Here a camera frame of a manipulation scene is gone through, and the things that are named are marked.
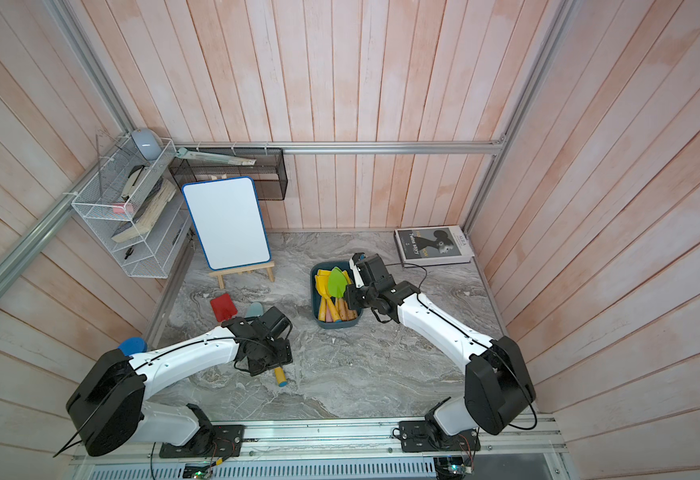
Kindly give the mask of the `yellow plastic scoop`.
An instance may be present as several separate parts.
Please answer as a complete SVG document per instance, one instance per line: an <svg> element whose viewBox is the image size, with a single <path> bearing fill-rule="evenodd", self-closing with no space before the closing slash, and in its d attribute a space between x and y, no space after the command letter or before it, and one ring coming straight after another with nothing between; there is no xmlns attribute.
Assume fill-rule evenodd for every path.
<svg viewBox="0 0 700 480"><path fill-rule="evenodd" d="M288 385L288 379L287 379L285 371L282 367L276 367L274 369L274 375L275 375L276 382L277 382L279 387L285 387Z"/></svg>
<svg viewBox="0 0 700 480"><path fill-rule="evenodd" d="M328 293L327 284L330 272L328 270L319 269L314 276L315 280L315 290L319 294L320 298L326 300L326 321L325 322L338 322L341 321L339 318L338 311L336 309L336 304L332 300L332 297Z"/></svg>
<svg viewBox="0 0 700 480"><path fill-rule="evenodd" d="M326 321L326 300L324 298L321 298L321 301L320 301L319 311L318 311L318 320L321 322Z"/></svg>

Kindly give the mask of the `red shovel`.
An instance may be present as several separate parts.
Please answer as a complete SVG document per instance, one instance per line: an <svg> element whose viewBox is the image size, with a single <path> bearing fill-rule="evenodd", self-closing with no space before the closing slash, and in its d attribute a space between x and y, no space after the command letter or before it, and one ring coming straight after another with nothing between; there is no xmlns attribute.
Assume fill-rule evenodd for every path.
<svg viewBox="0 0 700 480"><path fill-rule="evenodd" d="M238 315L238 310L228 293L212 299L210 306L216 321L219 323L229 321Z"/></svg>

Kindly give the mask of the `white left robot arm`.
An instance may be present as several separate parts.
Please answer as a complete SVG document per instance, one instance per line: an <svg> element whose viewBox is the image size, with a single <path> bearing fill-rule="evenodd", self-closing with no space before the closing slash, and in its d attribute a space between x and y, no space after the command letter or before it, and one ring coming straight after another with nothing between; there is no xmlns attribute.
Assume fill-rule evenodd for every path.
<svg viewBox="0 0 700 480"><path fill-rule="evenodd" d="M127 443L159 443L173 456L204 457L220 451L222 440L195 404L152 402L165 388L222 364L246 362L257 376L292 362L291 321L276 307L262 315L233 318L195 338L153 351L104 353L66 403L81 443L91 457Z"/></svg>

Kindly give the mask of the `green trowel with wooden handle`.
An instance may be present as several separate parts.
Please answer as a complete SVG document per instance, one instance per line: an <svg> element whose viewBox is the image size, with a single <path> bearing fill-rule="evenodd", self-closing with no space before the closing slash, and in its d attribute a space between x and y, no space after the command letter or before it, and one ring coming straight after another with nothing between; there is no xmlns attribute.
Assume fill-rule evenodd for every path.
<svg viewBox="0 0 700 480"><path fill-rule="evenodd" d="M350 319L346 303L344 301L344 294L346 291L347 281L343 274L343 271L338 267L334 267L329 274L327 289L329 295L335 299L336 309L339 314L339 318L342 321L347 321Z"/></svg>

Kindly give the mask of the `teal plastic storage box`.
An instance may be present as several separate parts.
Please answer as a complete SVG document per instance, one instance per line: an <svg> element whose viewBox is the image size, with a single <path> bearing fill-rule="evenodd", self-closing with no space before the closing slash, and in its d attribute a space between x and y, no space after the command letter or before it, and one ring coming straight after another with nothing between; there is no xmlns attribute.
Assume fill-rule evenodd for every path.
<svg viewBox="0 0 700 480"><path fill-rule="evenodd" d="M363 310L347 309L345 318L342 318L340 308L335 305L335 298L330 297L330 300L335 305L334 307L330 307L327 302L327 297L323 296L317 287L316 278L318 276L328 276L334 268L339 268L344 272L348 284L354 282L354 275L347 260L330 260L319 262L314 265L309 274L313 316L318 325L324 329L353 327L359 322L360 317L363 315Z"/></svg>

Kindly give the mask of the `grey blue trowel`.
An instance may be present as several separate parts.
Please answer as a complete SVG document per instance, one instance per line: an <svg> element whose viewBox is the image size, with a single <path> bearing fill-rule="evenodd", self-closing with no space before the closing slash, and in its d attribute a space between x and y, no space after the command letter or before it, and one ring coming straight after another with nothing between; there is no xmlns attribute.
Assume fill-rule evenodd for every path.
<svg viewBox="0 0 700 480"><path fill-rule="evenodd" d="M260 302L252 303L246 310L245 318L258 318L264 314L264 306Z"/></svg>

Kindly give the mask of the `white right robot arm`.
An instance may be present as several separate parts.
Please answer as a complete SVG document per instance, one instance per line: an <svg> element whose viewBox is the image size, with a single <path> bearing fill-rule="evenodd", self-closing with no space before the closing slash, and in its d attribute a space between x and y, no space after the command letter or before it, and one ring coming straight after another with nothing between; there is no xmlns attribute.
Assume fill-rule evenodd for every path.
<svg viewBox="0 0 700 480"><path fill-rule="evenodd" d="M397 282L379 255L356 253L349 261L354 284L344 298L423 336L464 373L464 394L434 407L427 421L436 432L455 436L479 428L497 435L532 407L536 393L520 347L507 336L493 339L461 323L419 287Z"/></svg>

